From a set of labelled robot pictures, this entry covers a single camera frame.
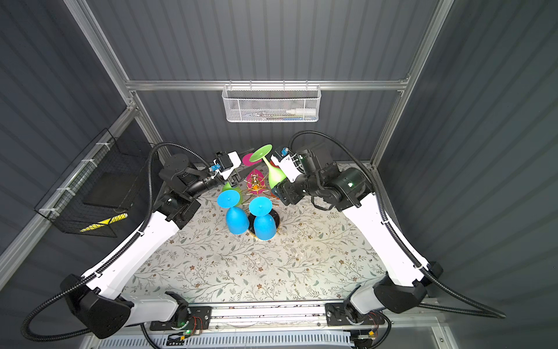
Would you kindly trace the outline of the light green wine glass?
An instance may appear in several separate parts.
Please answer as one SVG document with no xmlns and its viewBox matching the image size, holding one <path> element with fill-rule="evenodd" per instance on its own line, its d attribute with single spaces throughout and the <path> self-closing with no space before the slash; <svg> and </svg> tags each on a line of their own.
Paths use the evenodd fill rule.
<svg viewBox="0 0 558 349">
<path fill-rule="evenodd" d="M 270 189 L 274 189 L 279 183 L 286 179 L 286 175 L 280 168 L 273 167 L 270 161 L 266 158 L 266 155 L 272 151 L 273 146 L 271 144 L 263 145 L 263 147 L 256 150 L 249 158 L 250 162 L 257 162 L 263 160 L 268 168 L 268 182 Z"/>
</svg>

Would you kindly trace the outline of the blue wine glass front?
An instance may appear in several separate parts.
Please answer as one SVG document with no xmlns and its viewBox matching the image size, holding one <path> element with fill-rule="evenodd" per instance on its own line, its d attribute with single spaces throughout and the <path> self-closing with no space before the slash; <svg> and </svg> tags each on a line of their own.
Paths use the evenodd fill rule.
<svg viewBox="0 0 558 349">
<path fill-rule="evenodd" d="M 254 215 L 254 232 L 262 241 L 271 240 L 276 235 L 276 222 L 271 216 L 273 203 L 267 197 L 257 197 L 249 205 L 249 211 Z"/>
</svg>

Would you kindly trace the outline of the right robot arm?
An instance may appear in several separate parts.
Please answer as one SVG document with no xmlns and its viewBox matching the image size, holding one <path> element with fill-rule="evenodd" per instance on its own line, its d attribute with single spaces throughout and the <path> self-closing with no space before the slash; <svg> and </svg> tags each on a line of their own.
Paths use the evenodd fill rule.
<svg viewBox="0 0 558 349">
<path fill-rule="evenodd" d="M 344 307 L 351 321 L 372 311 L 401 314 L 422 304 L 427 287 L 443 270 L 418 253 L 394 225 L 366 167 L 358 162 L 342 170 L 328 151 L 319 148 L 297 153 L 284 148 L 271 159 L 272 168 L 283 173 L 273 193 L 284 205 L 298 204 L 305 196 L 324 200 L 326 210 L 336 209 L 356 226 L 386 269 L 383 276 L 348 296 Z"/>
</svg>

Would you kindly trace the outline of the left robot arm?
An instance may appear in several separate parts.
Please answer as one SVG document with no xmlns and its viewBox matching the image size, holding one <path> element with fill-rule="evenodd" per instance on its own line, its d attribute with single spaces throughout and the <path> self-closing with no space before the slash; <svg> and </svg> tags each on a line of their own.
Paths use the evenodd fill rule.
<svg viewBox="0 0 558 349">
<path fill-rule="evenodd" d="M 164 192 L 151 198 L 141 225 L 96 266 L 62 283 L 71 313 L 88 333 L 106 339 L 124 327 L 147 322 L 168 322 L 178 329 L 191 324 L 189 305 L 177 293 L 134 296 L 125 294 L 124 287 L 162 244 L 192 220 L 201 206 L 198 198 L 224 185 L 240 165 L 236 152 L 218 153 L 214 163 L 201 170 L 187 154 L 166 161 L 158 173 Z"/>
</svg>

